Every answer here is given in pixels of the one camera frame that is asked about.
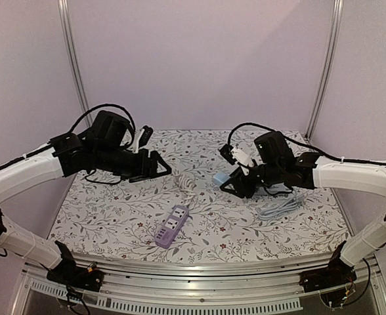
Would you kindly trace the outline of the light blue charger plug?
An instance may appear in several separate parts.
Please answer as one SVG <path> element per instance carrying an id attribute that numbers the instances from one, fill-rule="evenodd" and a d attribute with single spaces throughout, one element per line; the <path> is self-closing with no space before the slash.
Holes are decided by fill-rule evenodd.
<path id="1" fill-rule="evenodd" d="M 225 173 L 217 173 L 212 178 L 212 183 L 216 186 L 221 186 L 224 184 L 230 177 Z"/>

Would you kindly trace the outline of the grey power strip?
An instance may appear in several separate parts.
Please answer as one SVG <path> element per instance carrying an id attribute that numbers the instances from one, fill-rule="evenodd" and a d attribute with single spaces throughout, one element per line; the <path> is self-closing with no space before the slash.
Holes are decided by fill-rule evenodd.
<path id="1" fill-rule="evenodd" d="M 273 185 L 269 187 L 260 187 L 256 190 L 257 195 L 262 195 L 262 196 L 278 196 L 278 195 L 288 195 L 292 193 L 292 191 L 285 186 L 282 185 Z"/>

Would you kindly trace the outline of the purple power strip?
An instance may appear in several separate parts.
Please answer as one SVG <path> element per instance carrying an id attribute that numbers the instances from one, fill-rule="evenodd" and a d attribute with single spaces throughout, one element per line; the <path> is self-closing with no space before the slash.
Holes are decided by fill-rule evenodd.
<path id="1" fill-rule="evenodd" d="M 169 249 L 177 234 L 184 226 L 189 210 L 183 205 L 175 205 L 163 225 L 156 232 L 154 241 L 161 248 Z"/>

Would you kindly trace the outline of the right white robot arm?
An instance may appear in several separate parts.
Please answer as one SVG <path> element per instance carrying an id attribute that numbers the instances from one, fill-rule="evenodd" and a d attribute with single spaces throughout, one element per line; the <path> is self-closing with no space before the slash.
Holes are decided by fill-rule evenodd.
<path id="1" fill-rule="evenodd" d="M 288 188 L 341 188 L 367 192 L 386 198 L 386 161 L 356 162 L 334 160 L 320 153 L 305 152 L 295 156 L 284 153 L 262 154 L 262 164 L 241 161 L 223 182 L 221 190 L 239 198 L 250 198 L 258 188 L 283 184 Z M 348 270 L 365 256 L 386 244 L 386 214 L 368 224 L 361 232 L 337 247 L 322 280 L 336 286 Z"/>

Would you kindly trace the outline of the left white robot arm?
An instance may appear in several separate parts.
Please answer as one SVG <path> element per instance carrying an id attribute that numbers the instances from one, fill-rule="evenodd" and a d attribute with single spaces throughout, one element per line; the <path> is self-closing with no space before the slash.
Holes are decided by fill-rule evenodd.
<path id="1" fill-rule="evenodd" d="M 145 148 L 148 139 L 135 136 L 123 145 L 122 136 L 98 136 L 90 131 L 67 133 L 50 139 L 35 151 L 0 166 L 0 205 L 30 188 L 74 175 L 80 171 L 107 171 L 121 180 L 138 182 L 171 174 L 171 167 L 155 150 Z M 0 249 L 33 260 L 67 285 L 80 280 L 70 250 L 61 242 L 47 241 L 22 228 L 0 210 Z"/>

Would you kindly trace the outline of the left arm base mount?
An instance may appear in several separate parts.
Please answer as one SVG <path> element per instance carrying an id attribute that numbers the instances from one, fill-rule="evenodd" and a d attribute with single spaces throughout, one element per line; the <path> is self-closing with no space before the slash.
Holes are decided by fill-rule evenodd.
<path id="1" fill-rule="evenodd" d="M 54 242 L 60 250 L 60 262 L 54 268 L 49 268 L 47 279 L 59 284 L 99 292 L 105 273 L 97 268 L 97 263 L 92 262 L 88 267 L 81 267 L 70 250 L 59 241 Z"/>

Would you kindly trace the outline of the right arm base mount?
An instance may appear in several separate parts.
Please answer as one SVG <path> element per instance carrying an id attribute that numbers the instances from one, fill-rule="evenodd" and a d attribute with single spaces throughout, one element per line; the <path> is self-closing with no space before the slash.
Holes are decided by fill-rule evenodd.
<path id="1" fill-rule="evenodd" d="M 346 241 L 343 241 L 338 245 L 326 267 L 299 274 L 299 285 L 303 287 L 305 293 L 344 285 L 357 279 L 354 267 L 348 266 L 340 259 L 345 243 Z"/>

